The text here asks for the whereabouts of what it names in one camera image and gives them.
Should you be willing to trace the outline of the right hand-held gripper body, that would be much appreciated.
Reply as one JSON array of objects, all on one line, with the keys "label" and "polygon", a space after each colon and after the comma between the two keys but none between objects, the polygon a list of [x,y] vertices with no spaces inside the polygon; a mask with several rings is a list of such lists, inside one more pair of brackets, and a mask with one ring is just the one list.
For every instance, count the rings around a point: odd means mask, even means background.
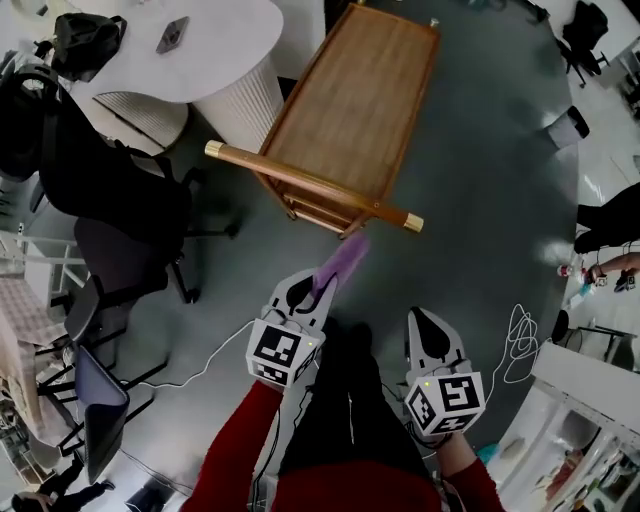
[{"label": "right hand-held gripper body", "polygon": [[464,432],[485,411],[481,374],[467,358],[407,360],[404,410],[420,435]]}]

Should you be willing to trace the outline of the purple cloth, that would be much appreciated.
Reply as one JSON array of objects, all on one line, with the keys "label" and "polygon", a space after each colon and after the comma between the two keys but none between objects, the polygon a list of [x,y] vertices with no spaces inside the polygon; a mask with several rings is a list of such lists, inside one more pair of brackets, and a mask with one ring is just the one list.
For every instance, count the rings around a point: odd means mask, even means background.
[{"label": "purple cloth", "polygon": [[366,256],[369,247],[369,239],[362,232],[355,233],[345,239],[334,254],[315,271],[311,290],[312,296],[318,298],[321,295],[321,291],[325,289],[333,278],[337,280],[336,290],[339,291]]}]

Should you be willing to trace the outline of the wooden three-tier cart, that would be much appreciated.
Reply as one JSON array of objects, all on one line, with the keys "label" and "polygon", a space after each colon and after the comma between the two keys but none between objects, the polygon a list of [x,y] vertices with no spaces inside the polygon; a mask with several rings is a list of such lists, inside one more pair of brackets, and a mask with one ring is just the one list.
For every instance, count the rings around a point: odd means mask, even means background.
[{"label": "wooden three-tier cart", "polygon": [[370,219],[418,233],[388,198],[440,44],[435,23],[350,5],[298,80],[260,150],[205,153],[253,172],[291,219],[345,239]]}]

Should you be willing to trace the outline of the person's right forearm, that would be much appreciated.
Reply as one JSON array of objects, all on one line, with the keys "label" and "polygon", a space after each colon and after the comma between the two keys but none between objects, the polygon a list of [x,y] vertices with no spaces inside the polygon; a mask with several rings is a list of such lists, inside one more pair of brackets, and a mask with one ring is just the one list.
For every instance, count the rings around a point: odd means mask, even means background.
[{"label": "person's right forearm", "polygon": [[441,477],[464,512],[506,512],[495,482],[464,435],[455,432],[436,450]]}]

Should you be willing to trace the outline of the person's left forearm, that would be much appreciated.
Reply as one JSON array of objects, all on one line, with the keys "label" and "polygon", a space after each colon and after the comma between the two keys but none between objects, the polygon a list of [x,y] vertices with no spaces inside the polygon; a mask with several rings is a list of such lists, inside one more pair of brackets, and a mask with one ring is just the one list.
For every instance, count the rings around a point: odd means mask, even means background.
[{"label": "person's left forearm", "polygon": [[211,443],[180,512],[248,512],[253,472],[283,398],[257,380]]}]

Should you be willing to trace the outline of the black stool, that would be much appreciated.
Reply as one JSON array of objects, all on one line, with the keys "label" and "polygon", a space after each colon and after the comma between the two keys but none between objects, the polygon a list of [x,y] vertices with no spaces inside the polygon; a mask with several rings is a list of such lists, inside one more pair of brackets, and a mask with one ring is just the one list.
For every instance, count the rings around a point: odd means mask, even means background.
[{"label": "black stool", "polygon": [[559,312],[551,334],[555,345],[629,371],[635,369],[632,338],[630,333],[597,324],[570,327],[565,310]]}]

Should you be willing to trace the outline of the person's red top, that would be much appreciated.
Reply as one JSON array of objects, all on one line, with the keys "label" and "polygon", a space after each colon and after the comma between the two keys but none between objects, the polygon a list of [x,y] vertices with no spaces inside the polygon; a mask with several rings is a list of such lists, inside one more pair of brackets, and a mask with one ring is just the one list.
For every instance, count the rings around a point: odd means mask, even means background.
[{"label": "person's red top", "polygon": [[294,471],[278,481],[271,512],[441,512],[435,484],[375,462]]}]

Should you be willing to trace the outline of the dark grey chair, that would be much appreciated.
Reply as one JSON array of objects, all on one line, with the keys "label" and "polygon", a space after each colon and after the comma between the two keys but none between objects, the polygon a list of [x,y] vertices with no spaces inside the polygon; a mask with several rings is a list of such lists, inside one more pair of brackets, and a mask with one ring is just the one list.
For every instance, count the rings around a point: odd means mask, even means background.
[{"label": "dark grey chair", "polygon": [[71,424],[71,433],[58,447],[63,456],[79,448],[84,450],[84,467],[90,484],[98,481],[120,449],[125,425],[153,403],[149,399],[130,411],[129,391],[167,365],[164,361],[124,384],[91,350],[79,345],[75,350],[74,380],[38,388],[38,394],[51,398],[56,406],[75,401],[84,407],[83,421]]}]

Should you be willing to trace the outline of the black office chair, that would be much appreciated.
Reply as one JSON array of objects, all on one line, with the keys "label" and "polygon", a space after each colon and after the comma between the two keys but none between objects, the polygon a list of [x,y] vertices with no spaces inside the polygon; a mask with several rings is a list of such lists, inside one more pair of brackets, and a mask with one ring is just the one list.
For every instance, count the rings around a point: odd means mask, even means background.
[{"label": "black office chair", "polygon": [[97,293],[128,303],[174,284],[186,303],[200,296],[180,272],[188,238],[234,237],[239,226],[191,228],[192,183],[171,163],[108,141],[46,65],[0,70],[0,177],[38,176],[49,203],[76,219],[74,234]]},{"label": "black office chair", "polygon": [[586,86],[582,69],[590,76],[600,76],[600,64],[610,65],[603,52],[599,57],[594,53],[597,43],[608,31],[605,13],[594,3],[577,0],[573,19],[563,26],[562,37],[556,40],[556,44],[565,59],[566,74],[574,69],[581,81],[581,89]]}]

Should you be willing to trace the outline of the white trash bin black liner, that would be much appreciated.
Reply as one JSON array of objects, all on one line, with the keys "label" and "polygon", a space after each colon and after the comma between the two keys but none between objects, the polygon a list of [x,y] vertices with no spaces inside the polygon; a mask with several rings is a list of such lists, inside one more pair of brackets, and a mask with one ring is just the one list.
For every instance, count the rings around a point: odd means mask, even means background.
[{"label": "white trash bin black liner", "polygon": [[558,149],[573,146],[590,134],[585,118],[575,106],[569,107],[544,131]]}]

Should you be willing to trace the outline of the white round table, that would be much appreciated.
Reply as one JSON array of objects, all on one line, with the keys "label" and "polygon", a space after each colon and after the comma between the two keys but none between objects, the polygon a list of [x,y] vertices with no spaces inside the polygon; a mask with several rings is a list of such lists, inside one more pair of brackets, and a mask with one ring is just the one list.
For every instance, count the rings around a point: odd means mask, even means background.
[{"label": "white round table", "polygon": [[[128,23],[119,52],[79,97],[138,93],[191,104],[227,144],[256,153],[283,107],[271,52],[284,25],[271,0],[115,0]],[[189,16],[180,45],[157,54],[167,24]]]}]

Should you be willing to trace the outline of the table with beige tablecloth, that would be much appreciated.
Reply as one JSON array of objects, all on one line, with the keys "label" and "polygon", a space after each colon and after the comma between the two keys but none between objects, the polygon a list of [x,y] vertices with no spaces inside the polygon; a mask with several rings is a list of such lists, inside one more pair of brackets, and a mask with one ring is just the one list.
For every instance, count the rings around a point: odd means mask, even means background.
[{"label": "table with beige tablecloth", "polygon": [[68,433],[61,415],[38,395],[37,378],[62,368],[58,353],[45,349],[66,334],[23,279],[0,277],[0,387],[8,392],[29,432],[57,445]]}]

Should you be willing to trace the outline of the black phone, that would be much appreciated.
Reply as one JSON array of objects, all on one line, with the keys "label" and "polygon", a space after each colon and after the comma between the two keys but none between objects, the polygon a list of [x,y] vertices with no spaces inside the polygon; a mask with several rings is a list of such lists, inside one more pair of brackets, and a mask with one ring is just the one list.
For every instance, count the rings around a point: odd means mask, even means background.
[{"label": "black phone", "polygon": [[186,28],[189,25],[190,17],[184,16],[182,18],[173,20],[165,27],[160,41],[156,47],[157,54],[166,54],[176,49],[186,32]]}]

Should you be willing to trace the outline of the black bag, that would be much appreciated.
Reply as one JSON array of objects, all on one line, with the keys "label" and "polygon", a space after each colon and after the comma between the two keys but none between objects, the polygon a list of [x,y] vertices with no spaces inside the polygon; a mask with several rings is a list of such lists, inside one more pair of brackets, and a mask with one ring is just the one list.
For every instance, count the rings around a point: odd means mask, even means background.
[{"label": "black bag", "polygon": [[52,68],[72,82],[90,82],[118,53],[127,26],[121,16],[83,12],[58,16]]}]

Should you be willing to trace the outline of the white metal-frame table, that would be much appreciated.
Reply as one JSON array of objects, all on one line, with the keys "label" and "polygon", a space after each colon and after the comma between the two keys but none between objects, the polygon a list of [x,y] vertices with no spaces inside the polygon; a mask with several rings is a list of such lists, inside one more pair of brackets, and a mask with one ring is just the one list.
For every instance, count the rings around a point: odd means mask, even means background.
[{"label": "white metal-frame table", "polygon": [[571,512],[640,451],[640,374],[546,344],[487,468],[506,512]]}]

